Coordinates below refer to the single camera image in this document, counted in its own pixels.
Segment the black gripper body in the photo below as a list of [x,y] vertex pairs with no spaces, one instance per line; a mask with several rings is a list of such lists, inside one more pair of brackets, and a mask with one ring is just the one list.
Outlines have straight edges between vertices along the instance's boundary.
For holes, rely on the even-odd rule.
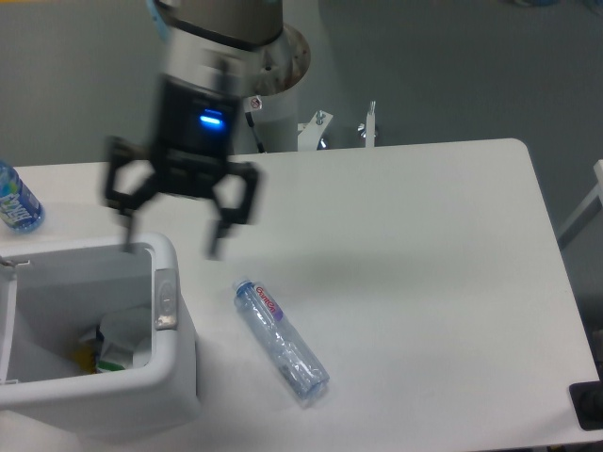
[[240,110],[236,96],[163,77],[150,147],[156,190],[211,198],[227,172]]

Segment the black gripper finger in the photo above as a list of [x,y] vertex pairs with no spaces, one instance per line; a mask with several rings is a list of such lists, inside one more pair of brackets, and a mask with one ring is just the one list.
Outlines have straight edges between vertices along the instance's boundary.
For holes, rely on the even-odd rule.
[[110,137],[107,142],[107,171],[103,188],[106,206],[115,210],[124,228],[123,250],[133,252],[133,235],[136,213],[157,193],[156,175],[151,174],[133,193],[116,189],[119,170],[136,160],[147,160],[148,150],[120,137]]
[[[237,207],[222,205],[216,185],[226,176],[239,177],[244,182],[242,198]],[[208,199],[215,205],[219,218],[215,222],[214,233],[209,241],[207,256],[210,259],[220,257],[220,242],[226,238],[234,225],[249,224],[252,218],[256,192],[261,182],[261,172],[252,162],[231,162],[226,172],[209,189]]]

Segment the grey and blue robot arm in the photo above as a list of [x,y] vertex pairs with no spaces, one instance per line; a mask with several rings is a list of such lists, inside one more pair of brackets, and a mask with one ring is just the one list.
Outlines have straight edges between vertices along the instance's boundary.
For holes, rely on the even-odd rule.
[[240,120],[261,95],[263,54],[284,34],[279,1],[155,1],[167,29],[167,55],[148,141],[107,143],[106,205],[122,219],[133,249],[137,211],[157,194],[211,201],[217,210],[208,255],[253,212],[260,170],[234,162]]

